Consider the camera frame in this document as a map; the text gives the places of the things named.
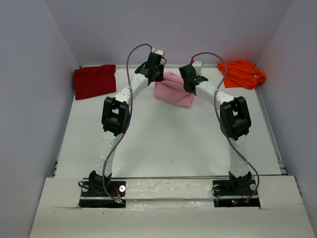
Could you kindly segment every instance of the orange cloth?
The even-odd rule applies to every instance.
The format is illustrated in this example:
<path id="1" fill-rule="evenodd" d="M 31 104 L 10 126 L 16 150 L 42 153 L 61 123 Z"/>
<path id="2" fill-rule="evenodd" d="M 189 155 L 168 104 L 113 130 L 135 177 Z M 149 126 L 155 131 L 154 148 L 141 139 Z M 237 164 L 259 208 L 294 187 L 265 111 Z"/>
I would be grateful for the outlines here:
<path id="1" fill-rule="evenodd" d="M 237 60 L 234 62 L 227 62 L 227 76 L 224 79 L 224 86 L 226 88 L 244 87 L 247 89 L 254 89 L 259 83 L 264 83 L 266 76 L 258 68 L 256 68 L 250 61 Z M 224 74 L 223 63 L 218 64 L 219 71 Z"/>

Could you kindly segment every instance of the pink cloth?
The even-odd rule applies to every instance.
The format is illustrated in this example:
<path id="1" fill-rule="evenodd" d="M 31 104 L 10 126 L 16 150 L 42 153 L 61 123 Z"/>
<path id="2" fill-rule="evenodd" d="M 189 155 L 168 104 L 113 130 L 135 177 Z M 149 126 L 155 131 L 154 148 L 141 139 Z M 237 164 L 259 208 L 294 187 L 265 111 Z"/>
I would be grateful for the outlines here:
<path id="1" fill-rule="evenodd" d="M 164 73 L 164 81 L 155 82 L 154 96 L 179 107 L 191 107 L 195 95 L 184 89 L 184 81 L 181 76 L 172 73 Z"/>

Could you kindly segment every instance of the folded cloth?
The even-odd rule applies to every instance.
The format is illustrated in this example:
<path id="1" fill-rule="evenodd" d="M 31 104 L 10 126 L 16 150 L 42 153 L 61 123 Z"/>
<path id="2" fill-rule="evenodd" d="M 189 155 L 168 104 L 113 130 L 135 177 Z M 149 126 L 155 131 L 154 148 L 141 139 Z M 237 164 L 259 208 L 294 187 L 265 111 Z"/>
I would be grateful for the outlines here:
<path id="1" fill-rule="evenodd" d="M 115 65 L 84 67 L 74 71 L 75 99 L 86 99 L 116 91 Z"/>
<path id="2" fill-rule="evenodd" d="M 224 79 L 226 88 L 244 87 L 254 89 L 258 84 L 264 83 L 266 76 L 248 60 L 227 62 L 227 76 Z M 224 64 L 218 64 L 219 71 L 224 74 Z"/>
<path id="3" fill-rule="evenodd" d="M 195 95 L 184 89 L 184 81 L 181 76 L 172 73 L 164 73 L 164 81 L 155 82 L 154 96 L 179 107 L 191 107 Z"/>

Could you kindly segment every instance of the dark red folded cloth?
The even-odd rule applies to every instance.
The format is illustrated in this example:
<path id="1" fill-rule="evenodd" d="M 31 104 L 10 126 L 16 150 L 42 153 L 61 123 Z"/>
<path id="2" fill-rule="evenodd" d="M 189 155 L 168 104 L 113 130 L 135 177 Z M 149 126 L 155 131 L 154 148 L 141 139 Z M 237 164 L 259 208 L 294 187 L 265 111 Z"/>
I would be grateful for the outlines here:
<path id="1" fill-rule="evenodd" d="M 115 92 L 114 73 L 114 64 L 76 69 L 73 76 L 75 99 L 80 100 Z"/>

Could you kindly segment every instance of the wall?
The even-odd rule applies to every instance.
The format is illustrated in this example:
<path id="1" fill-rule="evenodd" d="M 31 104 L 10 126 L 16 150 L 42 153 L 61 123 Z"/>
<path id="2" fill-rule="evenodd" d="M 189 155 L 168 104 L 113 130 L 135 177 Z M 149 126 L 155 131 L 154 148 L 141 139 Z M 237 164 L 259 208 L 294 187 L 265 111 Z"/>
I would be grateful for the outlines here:
<path id="1" fill-rule="evenodd" d="M 261 87 L 287 171 L 297 176 L 317 235 L 317 1 L 294 1 L 258 66 Z"/>
<path id="2" fill-rule="evenodd" d="M 42 0 L 2 0 L 0 31 L 0 237 L 26 238 L 58 156 L 77 62 Z"/>
<path id="3" fill-rule="evenodd" d="M 46 2 L 79 64 L 89 65 L 125 64 L 140 43 L 164 49 L 169 64 L 188 63 L 201 51 L 257 62 L 291 0 Z M 140 64 L 143 58 L 139 50 L 130 62 Z"/>

